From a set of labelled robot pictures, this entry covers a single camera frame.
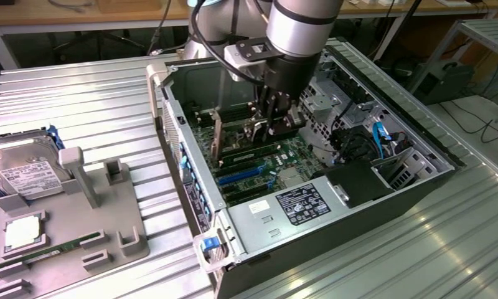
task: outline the warning label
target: warning label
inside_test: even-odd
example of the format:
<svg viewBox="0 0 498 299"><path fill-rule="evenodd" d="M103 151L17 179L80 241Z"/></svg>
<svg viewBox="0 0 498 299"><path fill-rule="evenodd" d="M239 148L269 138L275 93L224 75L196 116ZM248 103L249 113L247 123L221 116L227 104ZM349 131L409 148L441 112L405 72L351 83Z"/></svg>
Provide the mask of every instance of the warning label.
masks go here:
<svg viewBox="0 0 498 299"><path fill-rule="evenodd" d="M60 188L61 182L47 161L0 170L0 175L8 180L21 196Z"/></svg>
<svg viewBox="0 0 498 299"><path fill-rule="evenodd" d="M313 184L277 195L277 200L293 225L303 224L331 212Z"/></svg>

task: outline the wooden table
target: wooden table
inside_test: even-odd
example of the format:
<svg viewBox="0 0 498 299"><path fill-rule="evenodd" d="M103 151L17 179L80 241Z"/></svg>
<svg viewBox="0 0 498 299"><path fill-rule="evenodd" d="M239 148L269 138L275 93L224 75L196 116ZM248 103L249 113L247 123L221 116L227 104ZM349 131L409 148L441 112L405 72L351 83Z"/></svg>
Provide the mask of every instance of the wooden table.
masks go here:
<svg viewBox="0 0 498 299"><path fill-rule="evenodd" d="M396 17L393 26L388 32L384 43L380 47L377 58L384 53L389 41L403 23L404 16L413 0L404 5L395 5L389 13ZM486 0L490 12L488 17L494 16L498 11L498 0ZM103 14L96 6L85 7L84 13L77 13L69 9L55 7L47 0L16 0L13 6L0 6L0 63L4 69L17 69L19 64L15 56L8 49L4 41L7 34L41 33L41 32L67 32L67 31L92 31L115 30L157 27L159 20L163 17L164 7L159 11L124 12L115 14ZM373 17L385 17L389 6L381 4L357 5L344 2L339 19L364 19ZM415 15L439 15L439 14L474 14L476 8L472 7L447 7L436 0L423 0L423 3ZM164 26L188 25L189 9L187 0L173 0Z"/></svg>

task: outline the gray parts tray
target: gray parts tray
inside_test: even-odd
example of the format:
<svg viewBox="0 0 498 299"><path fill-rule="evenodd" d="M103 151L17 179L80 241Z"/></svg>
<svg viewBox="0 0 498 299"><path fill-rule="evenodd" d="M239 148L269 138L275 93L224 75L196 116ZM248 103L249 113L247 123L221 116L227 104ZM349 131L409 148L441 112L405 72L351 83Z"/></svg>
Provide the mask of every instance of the gray parts tray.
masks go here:
<svg viewBox="0 0 498 299"><path fill-rule="evenodd" d="M0 298L39 297L149 254L129 169L125 164L120 167L127 179L117 182L109 183L107 167L87 174L99 195L100 207L95 209L80 188L73 194L48 196L8 213L0 208L0 264L7 261L0 269ZM45 213L40 233L48 236L49 244L3 259L7 222L40 212ZM33 258L35 252L44 255Z"/></svg>

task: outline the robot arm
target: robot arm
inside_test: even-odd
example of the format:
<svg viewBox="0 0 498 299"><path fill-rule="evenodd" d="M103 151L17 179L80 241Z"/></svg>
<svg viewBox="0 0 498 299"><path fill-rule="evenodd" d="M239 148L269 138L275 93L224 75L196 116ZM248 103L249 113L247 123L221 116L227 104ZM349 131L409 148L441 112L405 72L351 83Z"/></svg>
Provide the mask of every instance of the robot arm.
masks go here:
<svg viewBox="0 0 498 299"><path fill-rule="evenodd" d="M200 2L204 0L199 0L197 9L201 7ZM200 17L201 20L197 20L200 22L195 22L200 32L195 36L205 37L207 34L216 39L220 37L217 29L221 26L217 23L221 21L204 22L203 20L220 20L220 16L227 15L220 13L225 11L223 7L231 2L239 2L241 7L247 7L245 13L239 11L243 13L237 14L237 18L247 22L248 36L264 36L260 30L265 21L256 10L253 0L227 0L207 6L207 17ZM259 84L259 96L255 101L256 118L263 121L255 125L253 141L265 141L267 138L296 131L305 125L305 120L297 111L299 97L311 82L341 3L343 0L275 0L265 37L243 40L236 45L224 47L224 58L216 57L220 62L224 60L223 64L235 80L249 79L252 83ZM208 43L207 37L205 41L200 37L197 40Z"/></svg>

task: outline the motherboard chip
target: motherboard chip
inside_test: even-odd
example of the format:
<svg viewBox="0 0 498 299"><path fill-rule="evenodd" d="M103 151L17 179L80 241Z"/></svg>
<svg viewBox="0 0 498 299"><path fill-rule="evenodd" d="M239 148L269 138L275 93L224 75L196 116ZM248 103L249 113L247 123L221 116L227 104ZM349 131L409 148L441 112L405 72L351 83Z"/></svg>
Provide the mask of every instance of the motherboard chip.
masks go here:
<svg viewBox="0 0 498 299"><path fill-rule="evenodd" d="M304 182L296 167L287 168L279 172L279 178L287 187L293 187Z"/></svg>

